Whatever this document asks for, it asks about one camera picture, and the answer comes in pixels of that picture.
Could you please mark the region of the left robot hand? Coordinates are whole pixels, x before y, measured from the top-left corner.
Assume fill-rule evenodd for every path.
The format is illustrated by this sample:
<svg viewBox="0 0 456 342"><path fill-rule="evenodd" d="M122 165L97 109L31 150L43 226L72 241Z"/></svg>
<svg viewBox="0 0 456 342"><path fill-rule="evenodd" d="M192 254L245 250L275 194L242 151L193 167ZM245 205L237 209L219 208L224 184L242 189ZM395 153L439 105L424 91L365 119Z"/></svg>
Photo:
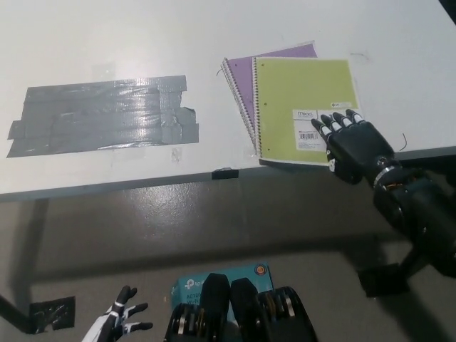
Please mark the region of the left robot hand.
<svg viewBox="0 0 456 342"><path fill-rule="evenodd" d="M135 331L152 329L152 322L133 322L127 320L136 313L148 308L148 303L126 307L128 301L138 292L136 287L124 286L116 300L101 316L97 317L93 325L84 335L82 342L112 342Z"/></svg>

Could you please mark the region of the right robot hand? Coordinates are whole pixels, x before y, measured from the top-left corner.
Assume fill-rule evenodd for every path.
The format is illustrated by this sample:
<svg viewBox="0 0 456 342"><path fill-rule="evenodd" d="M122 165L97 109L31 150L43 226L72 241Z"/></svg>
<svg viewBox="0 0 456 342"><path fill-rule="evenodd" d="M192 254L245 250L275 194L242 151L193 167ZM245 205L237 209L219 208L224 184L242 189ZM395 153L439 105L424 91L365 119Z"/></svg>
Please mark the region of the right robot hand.
<svg viewBox="0 0 456 342"><path fill-rule="evenodd" d="M329 170L340 180L356 185L361 180L374 186L387 172L399 166L388 141L359 113L320 115L311 120L326 143Z"/></svg>

